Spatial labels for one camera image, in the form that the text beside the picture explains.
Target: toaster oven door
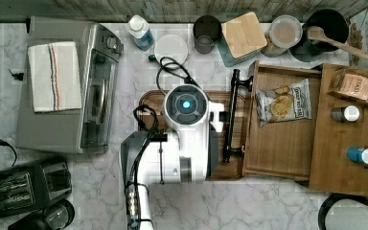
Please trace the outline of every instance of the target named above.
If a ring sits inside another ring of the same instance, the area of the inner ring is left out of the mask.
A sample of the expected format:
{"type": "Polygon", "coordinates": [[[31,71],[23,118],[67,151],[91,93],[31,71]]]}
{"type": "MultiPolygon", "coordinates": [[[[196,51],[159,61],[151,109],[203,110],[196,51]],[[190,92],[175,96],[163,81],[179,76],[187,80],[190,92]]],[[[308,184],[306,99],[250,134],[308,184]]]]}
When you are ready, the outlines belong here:
{"type": "Polygon", "coordinates": [[[113,85],[117,61],[92,50],[85,94],[80,147],[107,146],[110,129],[113,85]]]}

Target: power cord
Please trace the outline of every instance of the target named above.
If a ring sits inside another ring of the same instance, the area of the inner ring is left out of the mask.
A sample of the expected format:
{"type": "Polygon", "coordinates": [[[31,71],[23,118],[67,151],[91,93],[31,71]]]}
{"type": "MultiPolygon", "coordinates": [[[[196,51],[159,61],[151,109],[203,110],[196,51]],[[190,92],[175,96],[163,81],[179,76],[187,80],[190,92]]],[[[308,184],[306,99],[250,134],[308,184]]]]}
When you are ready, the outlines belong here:
{"type": "Polygon", "coordinates": [[[18,80],[18,81],[23,81],[23,73],[17,73],[17,74],[14,74],[12,73],[11,69],[9,69],[9,72],[11,73],[11,76],[15,79],[15,80],[18,80]]]}
{"type": "MultiPolygon", "coordinates": [[[[151,138],[156,135],[157,133],[160,132],[160,130],[158,129],[158,120],[157,120],[157,114],[155,112],[154,109],[152,109],[151,107],[149,107],[147,104],[142,104],[138,107],[136,107],[133,110],[133,116],[136,119],[136,121],[139,123],[139,127],[141,127],[142,129],[144,129],[145,131],[148,132],[148,135],[146,137],[145,142],[143,143],[143,146],[141,147],[139,153],[137,154],[132,168],[130,169],[130,177],[129,177],[129,181],[126,185],[129,186],[132,183],[134,184],[135,187],[135,194],[139,195],[139,189],[138,186],[140,185],[137,181],[137,175],[138,175],[138,171],[139,171],[139,164],[140,161],[142,159],[143,153],[145,152],[146,148],[148,147],[151,138]],[[146,127],[145,122],[143,122],[143,120],[139,119],[138,116],[138,111],[143,111],[143,112],[148,112],[152,117],[153,117],[153,123],[151,125],[151,127],[146,127]]],[[[138,227],[137,229],[140,229],[140,225],[141,225],[141,221],[148,221],[148,219],[141,219],[141,213],[140,213],[140,197],[138,196],[137,198],[137,209],[138,209],[138,227]]]]}
{"type": "Polygon", "coordinates": [[[14,166],[14,164],[17,161],[17,152],[16,152],[16,150],[11,146],[11,144],[9,144],[8,142],[6,142],[2,139],[0,139],[0,146],[5,146],[5,147],[11,148],[11,150],[13,151],[13,154],[14,154],[14,160],[13,160],[13,163],[11,165],[14,166]]]}
{"type": "Polygon", "coordinates": [[[174,75],[180,79],[183,79],[185,83],[188,83],[188,84],[193,84],[197,87],[199,87],[199,85],[196,83],[196,81],[191,77],[190,73],[188,72],[188,70],[183,66],[181,65],[180,63],[178,63],[175,59],[171,58],[171,57],[161,57],[160,59],[160,69],[159,71],[157,72],[157,75],[156,75],[156,84],[157,84],[157,88],[166,96],[166,93],[164,92],[164,90],[160,87],[160,83],[159,83],[159,79],[160,79],[160,73],[162,71],[166,71],[167,73],[171,74],[171,75],[174,75]],[[163,61],[165,60],[170,60],[168,63],[163,63],[163,61]],[[183,77],[179,74],[176,74],[175,72],[173,72],[173,70],[176,70],[177,67],[179,69],[181,69],[186,77],[183,77]]]}

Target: black pot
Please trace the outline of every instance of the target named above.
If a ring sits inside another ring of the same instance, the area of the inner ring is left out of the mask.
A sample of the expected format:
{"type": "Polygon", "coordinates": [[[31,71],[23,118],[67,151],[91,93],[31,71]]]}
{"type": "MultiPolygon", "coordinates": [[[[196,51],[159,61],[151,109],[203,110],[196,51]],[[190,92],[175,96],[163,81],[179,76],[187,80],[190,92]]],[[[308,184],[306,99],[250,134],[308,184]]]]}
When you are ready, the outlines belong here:
{"type": "Polygon", "coordinates": [[[338,49],[326,42],[309,40],[307,29],[310,26],[322,28],[327,37],[342,43],[345,43],[349,36],[348,23],[338,11],[320,10],[315,12],[304,24],[301,40],[290,48],[292,55],[301,61],[310,62],[324,52],[338,49]]]}

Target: black appliance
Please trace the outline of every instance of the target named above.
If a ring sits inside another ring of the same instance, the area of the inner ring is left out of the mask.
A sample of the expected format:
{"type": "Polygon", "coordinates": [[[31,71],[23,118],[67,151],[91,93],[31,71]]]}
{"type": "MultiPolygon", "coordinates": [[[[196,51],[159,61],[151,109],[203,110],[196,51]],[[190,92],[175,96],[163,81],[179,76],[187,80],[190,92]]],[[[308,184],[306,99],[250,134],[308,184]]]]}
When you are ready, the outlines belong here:
{"type": "Polygon", "coordinates": [[[0,218],[48,207],[71,191],[71,174],[62,157],[0,171],[0,218]]]}
{"type": "Polygon", "coordinates": [[[16,146],[61,153],[105,153],[109,146],[121,40],[99,23],[32,16],[28,46],[74,41],[82,109],[35,113],[29,60],[17,122],[16,146]]]}

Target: dish towel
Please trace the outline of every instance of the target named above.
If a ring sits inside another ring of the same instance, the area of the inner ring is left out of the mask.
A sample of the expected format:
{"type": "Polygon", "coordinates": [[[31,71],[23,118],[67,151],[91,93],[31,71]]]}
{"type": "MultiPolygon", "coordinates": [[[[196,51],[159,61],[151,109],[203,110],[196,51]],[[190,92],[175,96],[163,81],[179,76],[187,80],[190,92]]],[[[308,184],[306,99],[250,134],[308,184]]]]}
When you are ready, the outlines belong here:
{"type": "Polygon", "coordinates": [[[56,42],[28,49],[34,112],[81,108],[76,43],[56,42]]]}

